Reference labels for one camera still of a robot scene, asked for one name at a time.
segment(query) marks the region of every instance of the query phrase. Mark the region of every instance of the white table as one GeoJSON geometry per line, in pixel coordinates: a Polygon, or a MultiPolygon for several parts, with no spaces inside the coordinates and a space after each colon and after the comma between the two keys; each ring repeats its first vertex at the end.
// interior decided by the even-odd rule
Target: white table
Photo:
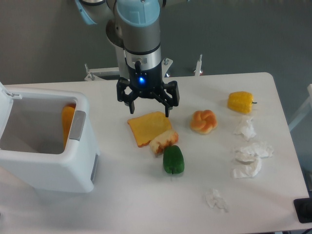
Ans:
{"type": "Polygon", "coordinates": [[[288,127],[289,131],[293,130],[297,124],[303,120],[303,118],[311,111],[312,109],[312,84],[308,86],[309,96],[303,102],[303,104],[298,108],[298,110],[294,113],[288,127]]]}
{"type": "Polygon", "coordinates": [[[311,228],[299,223],[293,200],[308,197],[273,77],[267,73],[175,78],[180,105],[170,112],[185,159],[182,175],[166,174],[162,157],[138,148],[127,120],[164,111],[156,100],[137,99],[136,110],[117,101],[116,81],[29,84],[73,90],[90,103],[101,155],[89,194],[36,191],[0,169],[2,234],[242,234],[311,228]],[[232,179],[232,148],[246,144],[232,134],[241,114],[226,107],[229,93],[249,91],[257,136],[275,153],[255,178],[232,179]],[[219,126],[201,136],[189,128],[196,110],[211,109],[219,126]],[[218,189],[229,205],[211,209],[204,194],[218,189]]]}

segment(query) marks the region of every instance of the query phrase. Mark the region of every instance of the white trash bin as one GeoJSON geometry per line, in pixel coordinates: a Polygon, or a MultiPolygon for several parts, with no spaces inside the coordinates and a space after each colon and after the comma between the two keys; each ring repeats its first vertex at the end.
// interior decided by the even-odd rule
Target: white trash bin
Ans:
{"type": "Polygon", "coordinates": [[[87,193],[99,154],[85,95],[0,83],[0,166],[37,189],[87,193]],[[68,104],[76,108],[64,149],[61,113],[68,104]]]}

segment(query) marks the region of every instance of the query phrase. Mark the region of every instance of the crumpled tissue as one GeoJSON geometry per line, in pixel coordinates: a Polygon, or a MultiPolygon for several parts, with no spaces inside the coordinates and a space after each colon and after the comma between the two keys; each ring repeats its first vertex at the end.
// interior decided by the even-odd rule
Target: crumpled tissue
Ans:
{"type": "Polygon", "coordinates": [[[219,209],[224,209],[225,212],[229,211],[228,204],[221,197],[217,189],[210,189],[206,194],[206,201],[211,208],[217,206],[219,209]]]}
{"type": "Polygon", "coordinates": [[[234,179],[254,177],[261,169],[262,162],[260,157],[254,157],[255,160],[251,164],[242,164],[232,170],[234,179]]]}
{"type": "Polygon", "coordinates": [[[234,148],[235,152],[243,155],[259,156],[260,158],[272,157],[274,149],[266,142],[254,142],[248,146],[234,148]]]}
{"type": "Polygon", "coordinates": [[[251,116],[243,116],[242,120],[240,121],[239,125],[236,127],[233,133],[235,135],[242,134],[247,141],[255,137],[256,133],[252,124],[252,119],[253,117],[251,116]]]}
{"type": "Polygon", "coordinates": [[[274,149],[266,142],[254,142],[248,146],[234,148],[235,159],[242,165],[232,170],[232,177],[235,179],[254,177],[261,169],[262,158],[273,156],[274,149]]]}

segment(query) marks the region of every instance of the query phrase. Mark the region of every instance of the yellow bell pepper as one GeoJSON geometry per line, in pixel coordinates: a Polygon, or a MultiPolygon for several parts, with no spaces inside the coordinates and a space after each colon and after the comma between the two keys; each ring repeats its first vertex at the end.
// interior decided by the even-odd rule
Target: yellow bell pepper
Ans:
{"type": "Polygon", "coordinates": [[[228,108],[248,114],[252,111],[253,104],[256,104],[253,102],[253,98],[251,93],[244,91],[231,93],[228,99],[228,108]]]}

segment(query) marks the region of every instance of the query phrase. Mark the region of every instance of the blue led light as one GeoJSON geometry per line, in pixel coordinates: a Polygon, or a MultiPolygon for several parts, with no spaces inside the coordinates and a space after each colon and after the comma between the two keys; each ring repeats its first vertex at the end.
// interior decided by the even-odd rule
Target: blue led light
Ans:
{"type": "Polygon", "coordinates": [[[145,79],[143,77],[139,77],[138,81],[140,82],[140,84],[144,84],[145,83],[145,79]]]}

